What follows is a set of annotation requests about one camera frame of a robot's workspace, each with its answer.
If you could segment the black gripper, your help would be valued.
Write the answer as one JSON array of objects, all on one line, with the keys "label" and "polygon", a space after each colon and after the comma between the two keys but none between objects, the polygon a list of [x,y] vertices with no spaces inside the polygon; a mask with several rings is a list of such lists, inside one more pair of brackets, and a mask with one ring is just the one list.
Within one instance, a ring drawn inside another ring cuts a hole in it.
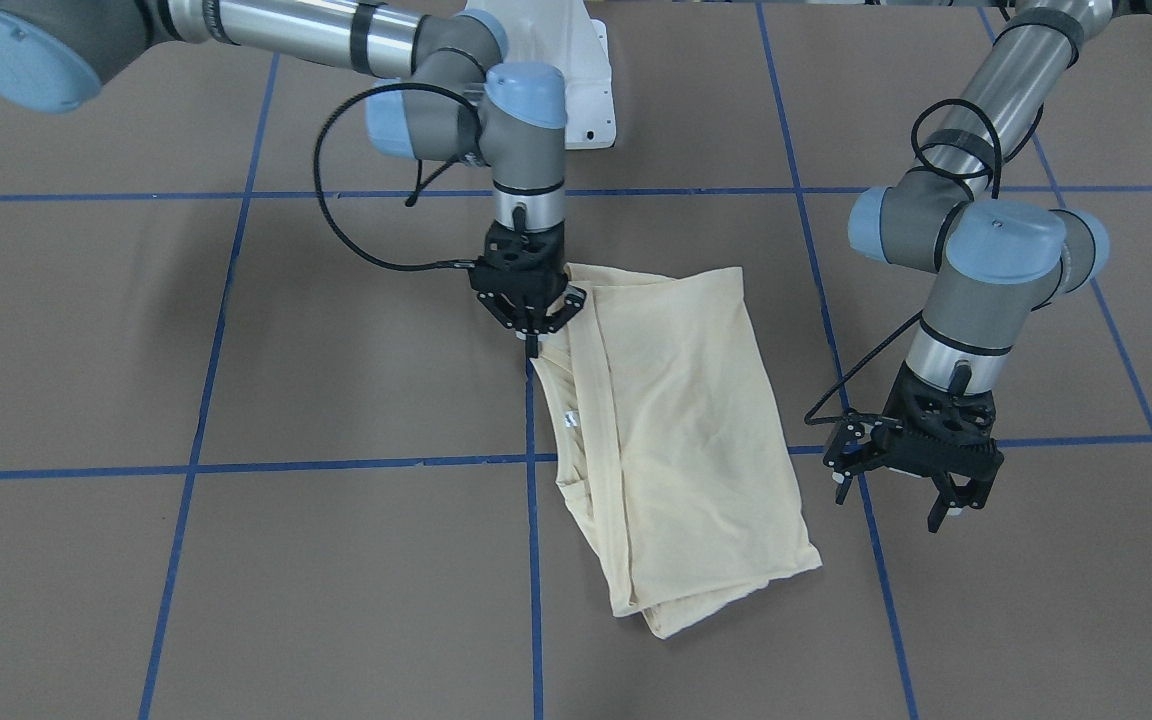
[{"label": "black gripper", "polygon": [[480,304],[497,323],[518,338],[554,334],[579,314],[588,293],[568,286],[564,273],[564,223],[547,232],[513,232],[493,222],[484,252],[468,270]]},{"label": "black gripper", "polygon": [[[973,370],[967,361],[952,369],[947,389],[902,364],[882,415],[846,410],[824,452],[824,465],[838,486],[835,502],[846,503],[864,471],[888,468],[932,479],[937,497],[929,533],[937,533],[948,515],[983,509],[1005,455],[992,437],[995,400],[990,391],[969,395],[970,381]],[[960,486],[952,475],[967,483]]]}]

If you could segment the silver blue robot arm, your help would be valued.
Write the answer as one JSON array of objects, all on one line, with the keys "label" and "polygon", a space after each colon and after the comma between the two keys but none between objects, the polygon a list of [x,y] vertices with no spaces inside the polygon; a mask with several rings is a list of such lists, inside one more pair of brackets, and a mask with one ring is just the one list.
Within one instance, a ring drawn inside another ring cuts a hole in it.
[{"label": "silver blue robot arm", "polygon": [[1106,225],[1068,202],[1089,195],[1119,217],[1132,213],[1152,197],[1152,132],[1129,141],[1107,103],[1083,109],[1069,128],[1106,135],[1102,145],[1079,142],[1091,154],[1085,169],[1134,160],[1146,182],[1051,182],[1056,209],[1002,195],[1005,172],[1026,147],[1041,147],[1036,132],[1049,94],[1087,46],[1143,17],[1152,17],[1152,1],[1018,1],[964,91],[914,120],[904,176],[855,200],[852,249],[933,281],[919,313],[900,325],[911,343],[882,409],[805,415],[810,425],[829,425],[823,467],[838,503],[861,473],[888,469],[934,487],[929,532],[986,506],[1005,464],[998,381],[1024,324],[1064,297],[1100,291],[1111,260]]},{"label": "silver blue robot arm", "polygon": [[[0,97],[61,114],[94,99],[161,46],[264,51],[355,82],[314,138],[317,205],[338,240],[392,272],[463,270],[526,353],[561,332],[588,296],[564,259],[567,151],[582,100],[611,65],[577,1],[467,1],[435,15],[385,1],[0,1]],[[492,174],[493,222],[475,259],[392,263],[339,227],[323,156],[347,111],[376,151],[415,161],[407,204],[450,167]]]}]

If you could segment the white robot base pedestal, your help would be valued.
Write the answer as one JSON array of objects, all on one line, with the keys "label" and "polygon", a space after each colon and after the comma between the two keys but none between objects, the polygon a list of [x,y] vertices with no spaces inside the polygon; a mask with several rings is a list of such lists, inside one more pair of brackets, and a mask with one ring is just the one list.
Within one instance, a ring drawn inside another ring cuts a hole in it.
[{"label": "white robot base pedestal", "polygon": [[582,1],[467,1],[463,9],[494,18],[505,60],[539,61],[564,78],[568,151],[608,149],[617,124],[607,28]]}]

